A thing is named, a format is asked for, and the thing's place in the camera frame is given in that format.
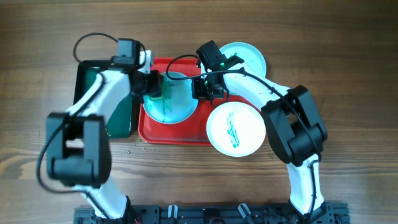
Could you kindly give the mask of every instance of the wood grain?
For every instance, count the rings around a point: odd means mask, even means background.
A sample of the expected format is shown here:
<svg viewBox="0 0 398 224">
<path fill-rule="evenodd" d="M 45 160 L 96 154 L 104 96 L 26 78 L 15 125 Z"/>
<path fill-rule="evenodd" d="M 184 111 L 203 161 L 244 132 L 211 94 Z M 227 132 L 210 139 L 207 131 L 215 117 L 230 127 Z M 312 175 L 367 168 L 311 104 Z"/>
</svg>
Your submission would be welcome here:
<svg viewBox="0 0 398 224">
<path fill-rule="evenodd" d="M 89 32 L 138 39 L 158 57 L 213 39 L 256 46 L 267 77 L 311 91 L 328 128 L 327 200 L 353 223 L 398 223 L 398 4 L 395 1 L 8 1 L 0 5 L 0 223 L 71 223 L 79 195 L 39 188 L 45 118 L 73 100 L 74 42 Z M 93 37 L 81 58 L 116 45 Z M 114 141 L 116 182 L 134 204 L 286 202 L 285 165 L 267 142 L 234 159 L 212 147 Z"/>
</svg>

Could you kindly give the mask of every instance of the red tray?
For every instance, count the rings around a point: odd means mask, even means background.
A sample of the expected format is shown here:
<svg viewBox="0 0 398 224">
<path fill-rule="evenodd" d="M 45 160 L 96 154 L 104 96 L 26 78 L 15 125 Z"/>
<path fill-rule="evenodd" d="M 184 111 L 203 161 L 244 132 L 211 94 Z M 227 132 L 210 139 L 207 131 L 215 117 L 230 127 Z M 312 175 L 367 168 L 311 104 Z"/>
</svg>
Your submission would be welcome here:
<svg viewBox="0 0 398 224">
<path fill-rule="evenodd" d="M 160 73 L 165 72 L 171 60 L 173 59 L 155 58 L 155 63 L 151 69 L 158 70 Z M 200 68 L 196 67 L 195 62 L 195 59 L 180 59 L 171 66 L 170 71 L 180 72 L 189 77 L 198 75 L 200 74 Z M 162 124 L 154 121 L 141 105 L 138 133 L 145 142 L 152 144 L 211 146 L 206 133 L 207 118 L 218 105 L 225 102 L 225 99 L 226 97 L 223 100 L 215 99 L 213 105 L 211 105 L 208 100 L 199 100 L 198 106 L 193 114 L 186 120 L 177 124 Z M 240 96 L 230 95 L 228 101 L 239 101 L 251 105 Z"/>
</svg>

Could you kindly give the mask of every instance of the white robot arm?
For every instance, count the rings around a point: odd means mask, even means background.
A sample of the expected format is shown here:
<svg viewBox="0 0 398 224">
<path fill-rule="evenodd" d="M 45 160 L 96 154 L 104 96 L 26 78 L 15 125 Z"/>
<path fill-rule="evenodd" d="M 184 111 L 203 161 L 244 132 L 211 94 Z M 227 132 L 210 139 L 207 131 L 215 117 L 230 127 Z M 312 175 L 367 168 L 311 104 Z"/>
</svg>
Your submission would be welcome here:
<svg viewBox="0 0 398 224">
<path fill-rule="evenodd" d="M 154 56 L 151 51 L 141 52 L 140 54 L 140 63 L 143 66 L 139 69 L 141 73 L 149 73 L 150 66 L 153 64 Z M 286 86 L 280 86 L 275 84 L 268 79 L 260 76 L 253 72 L 246 63 L 236 63 L 233 66 L 229 67 L 229 70 L 241 70 L 244 69 L 245 72 L 257 76 L 263 82 L 267 83 L 274 90 L 277 90 L 284 98 L 288 98 L 288 100 L 293 101 L 299 106 L 302 110 L 300 113 L 305 113 L 305 108 L 313 108 L 313 102 L 305 102 L 306 105 L 303 105 L 303 101 L 300 101 L 297 98 L 294 98 L 295 93 L 302 91 L 302 89 L 291 89 Z M 107 70 L 103 71 L 103 76 L 106 81 L 102 88 L 102 90 L 95 96 L 95 98 L 82 110 L 78 117 L 79 118 L 88 118 L 90 121 L 93 115 L 103 117 L 103 123 L 101 123 L 102 129 L 104 129 L 105 124 L 108 122 L 110 116 L 113 111 L 119 104 L 121 100 L 123 100 L 126 96 L 131 95 L 133 91 L 133 87 L 131 86 L 132 78 L 129 75 L 126 75 L 125 72 L 120 70 Z M 270 144 L 274 152 L 277 156 L 287 164 L 287 169 L 289 172 L 290 184 L 291 184 L 291 194 L 290 194 L 290 202 L 295 207 L 296 211 L 305 215 L 312 210 L 316 210 L 321 206 L 324 202 L 324 199 L 320 193 L 320 183 L 319 183 L 319 172 L 318 172 L 318 164 L 314 163 L 318 161 L 320 158 L 316 153 L 310 153 L 309 151 L 302 152 L 303 148 L 312 148 L 310 144 L 307 144 L 309 141 L 307 136 L 303 134 L 300 127 L 292 128 L 290 131 L 290 141 L 282 142 L 282 138 L 279 137 L 279 128 L 283 128 L 286 125 L 285 121 L 273 123 L 273 116 L 277 116 L 278 119 L 280 117 L 285 117 L 287 108 L 283 107 L 282 102 L 280 102 L 280 97 L 276 95 L 271 89 L 268 89 L 265 85 L 263 85 L 258 80 L 253 77 L 243 75 L 241 73 L 225 73 L 223 75 L 225 86 L 230 90 L 252 103 L 257 109 L 261 110 L 263 113 L 263 118 L 266 122 L 268 135 L 270 137 Z M 87 91 L 87 93 L 83 96 L 83 98 L 73 105 L 71 108 L 67 109 L 66 116 L 75 114 L 81 107 L 84 105 L 90 96 L 98 89 L 103 81 L 103 77 L 101 75 L 97 75 L 96 81 L 92 85 L 92 87 Z M 302 93 L 303 96 L 308 98 L 306 92 Z M 305 122 L 312 124 L 312 121 L 308 118 L 305 118 Z M 316 140 L 319 138 L 318 130 L 314 130 L 315 128 L 310 128 L 309 131 L 311 134 L 314 134 Z M 100 140 L 103 141 L 104 136 L 100 135 Z M 298 151 L 295 151 L 296 145 L 300 145 L 302 142 L 305 143 L 304 146 L 298 146 Z M 291 151 L 279 150 L 281 146 L 289 145 L 292 148 Z M 124 216 L 126 208 L 129 206 L 129 199 L 121 194 L 116 187 L 116 184 L 109 177 L 109 173 L 105 174 L 105 177 L 99 180 L 95 174 L 97 174 L 96 170 L 89 170 L 89 173 L 92 174 L 90 181 L 76 181 L 70 182 L 71 179 L 76 179 L 75 176 L 67 176 L 67 174 L 60 172 L 61 168 L 55 168 L 57 163 L 57 159 L 60 162 L 65 159 L 60 156 L 60 152 L 57 153 L 49 153 L 51 148 L 47 153 L 47 172 L 52 179 L 58 179 L 66 185 L 71 185 L 74 189 L 84 190 L 88 192 L 96 201 L 94 203 L 92 200 L 88 198 L 89 203 L 95 209 L 95 213 L 98 217 L 106 218 L 108 216 L 110 219 L 118 219 Z"/>
</svg>

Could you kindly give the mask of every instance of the black cable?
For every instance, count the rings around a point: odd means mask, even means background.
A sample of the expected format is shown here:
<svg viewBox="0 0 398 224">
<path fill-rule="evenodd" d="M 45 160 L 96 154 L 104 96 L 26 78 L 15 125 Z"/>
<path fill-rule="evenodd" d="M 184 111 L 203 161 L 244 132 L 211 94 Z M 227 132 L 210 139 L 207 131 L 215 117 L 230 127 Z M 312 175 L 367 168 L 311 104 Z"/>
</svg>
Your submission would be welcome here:
<svg viewBox="0 0 398 224">
<path fill-rule="evenodd" d="M 111 35 L 108 35 L 108 34 L 104 34 L 104 33 L 100 33 L 100 32 L 93 32 L 93 33 L 89 33 L 89 34 L 86 34 L 86 35 L 84 35 L 83 37 L 80 37 L 77 41 L 76 41 L 76 43 L 75 43 L 75 46 L 73 46 L 73 58 L 77 61 L 77 62 L 81 62 L 81 60 L 77 57 L 77 55 L 76 55 L 76 49 L 77 49 L 77 46 L 80 44 L 80 42 L 83 40 L 83 39 L 85 39 L 86 37 L 91 37 L 91 36 L 94 36 L 94 35 L 102 35 L 102 36 L 104 36 L 104 37 L 107 37 L 107 38 L 109 38 L 109 39 L 111 39 L 111 40 L 113 40 L 113 41 L 115 41 L 115 42 L 118 42 L 118 40 L 116 39 L 116 38 L 114 38 L 114 37 L 112 37 Z"/>
<path fill-rule="evenodd" d="M 105 36 L 105 37 L 108 37 L 108 38 L 114 40 L 115 42 L 118 41 L 118 40 L 116 40 L 114 37 L 112 37 L 112 36 L 110 36 L 110 35 L 108 35 L 108 34 L 103 34 L 103 33 L 90 33 L 90 34 L 84 35 L 83 37 L 80 37 L 80 38 L 77 40 L 77 42 L 75 43 L 75 46 L 73 47 L 73 57 L 75 58 L 75 60 L 76 60 L 77 62 L 79 62 L 79 63 L 81 62 L 81 60 L 80 60 L 80 59 L 77 57 L 77 55 L 76 55 L 76 49 L 77 49 L 78 44 L 79 44 L 84 38 L 89 37 L 89 36 L 92 36 L 92 35 L 102 35 L 102 36 Z M 103 74 L 103 72 L 102 72 L 101 70 L 98 70 L 98 69 L 96 69 L 96 68 L 91 68 L 91 67 L 88 67 L 88 69 L 92 69 L 92 70 L 96 71 L 99 75 L 101 75 L 101 77 L 102 77 L 101 85 L 100 85 L 100 86 L 98 87 L 98 89 L 88 98 L 88 100 L 87 100 L 87 101 L 86 101 L 74 114 L 72 114 L 72 115 L 69 117 L 69 119 L 68 119 L 67 121 L 64 121 L 64 122 L 63 122 L 60 126 L 58 126 L 58 127 L 54 130 L 54 132 L 50 135 L 49 139 L 48 139 L 47 142 L 44 144 L 44 146 L 43 146 L 43 148 L 42 148 L 42 150 L 41 150 L 41 152 L 40 152 L 40 154 L 39 154 L 39 156 L 38 156 L 38 158 L 37 158 L 37 163 L 36 163 L 36 178 L 37 178 L 37 181 L 39 182 L 39 185 L 40 185 L 43 189 L 45 189 L 46 191 L 51 192 L 51 193 L 55 193 L 55 194 L 72 194 L 72 193 L 81 193 L 81 194 L 85 194 L 86 197 L 89 198 L 89 199 L 93 202 L 94 206 L 95 206 L 106 218 L 110 218 L 109 215 L 105 212 L 105 210 L 104 210 L 104 209 L 99 205 L 99 203 L 95 200 L 95 198 L 93 198 L 93 197 L 90 195 L 90 192 L 89 192 L 89 191 L 86 191 L 86 190 L 55 190 L 55 189 L 52 189 L 51 187 L 45 185 L 44 182 L 43 182 L 43 180 L 42 180 L 42 178 L 41 178 L 41 176 L 40 176 L 40 167 L 41 167 L 41 163 L 42 163 L 42 160 L 43 160 L 43 157 L 44 157 L 45 152 L 47 151 L 47 149 L 48 149 L 49 146 L 50 146 L 50 143 L 54 140 L 54 138 L 56 137 L 56 135 L 57 135 L 63 128 L 65 128 L 65 126 L 66 126 L 68 123 L 72 122 L 72 121 L 78 116 L 78 114 L 81 113 L 81 112 L 82 112 L 82 111 L 83 111 L 83 110 L 96 98 L 96 96 L 101 92 L 101 90 L 104 88 L 104 86 L 105 86 L 105 84 L 106 84 L 105 75 Z"/>
<path fill-rule="evenodd" d="M 317 146 L 315 140 L 313 139 L 313 137 L 312 137 L 310 131 L 308 130 L 307 126 L 304 124 L 303 120 L 302 120 L 301 117 L 299 116 L 299 113 L 295 110 L 295 108 L 293 107 L 293 105 L 292 105 L 290 102 L 288 102 L 288 101 L 284 98 L 284 96 L 283 96 L 282 94 L 280 94 L 274 87 L 270 86 L 268 83 L 266 83 L 264 80 L 260 79 L 259 77 L 255 76 L 255 75 L 253 75 L 253 74 L 250 74 L 250 73 L 248 73 L 248 72 L 246 72 L 246 71 L 244 70 L 244 68 L 240 68 L 239 70 L 222 70 L 222 71 L 215 71 L 215 72 L 206 72 L 206 73 L 202 73 L 202 74 L 199 74 L 199 75 L 194 75 L 194 76 L 191 76 L 191 77 L 182 77 L 182 78 L 171 77 L 171 76 L 169 75 L 169 68 L 170 68 L 170 66 L 171 66 L 174 62 L 176 62 L 178 59 L 185 58 L 185 57 L 194 57 L 194 58 L 198 59 L 199 62 L 200 62 L 200 59 L 199 59 L 196 55 L 181 55 L 181 56 L 179 56 L 179 57 L 176 57 L 175 59 L 173 59 L 173 60 L 167 65 L 167 68 L 166 68 L 166 76 L 167 76 L 167 78 L 169 78 L 169 79 L 171 79 L 171 80 L 188 80 L 188 79 L 194 79 L 194 78 L 197 78 L 197 77 L 202 77 L 202 76 L 205 76 L 205 75 L 216 75 L 216 74 L 227 74 L 227 73 L 238 73 L 238 74 L 242 74 L 242 75 L 247 75 L 247 76 L 249 76 L 249 77 L 251 77 L 251 78 L 253 78 L 253 79 L 259 81 L 261 84 L 263 84 L 263 85 L 266 86 L 268 89 L 270 89 L 271 92 L 273 92 L 273 93 L 275 93 L 277 96 L 279 96 L 279 98 L 280 98 L 280 100 L 282 100 L 283 104 L 286 105 L 286 106 L 289 108 L 289 110 L 297 117 L 297 121 L 298 121 L 298 122 L 300 123 L 300 125 L 303 127 L 303 130 L 304 130 L 305 134 L 308 136 L 308 138 L 310 139 L 310 141 L 311 141 L 311 143 L 312 143 L 312 145 L 313 145 L 313 147 L 314 147 L 314 150 L 315 150 L 316 152 L 318 152 L 318 146 Z M 311 216 L 312 216 L 313 209 L 314 209 L 314 206 L 315 206 L 315 200 L 316 200 L 316 198 L 317 198 L 317 190 L 316 190 L 316 183 L 315 183 L 315 173 L 314 173 L 313 165 L 314 165 L 314 163 L 317 163 L 317 162 L 319 163 L 319 162 L 321 161 L 321 159 L 322 159 L 320 153 L 317 153 L 317 155 L 318 155 L 318 159 L 312 161 L 312 162 L 310 163 L 310 165 L 308 166 L 308 168 L 311 170 L 311 176 L 312 176 L 312 191 L 313 191 L 313 194 L 312 194 L 312 202 L 311 202 L 311 206 L 310 206 L 310 211 L 305 215 L 305 216 L 306 216 L 305 222 L 309 222 L 309 221 L 311 220 Z"/>
</svg>

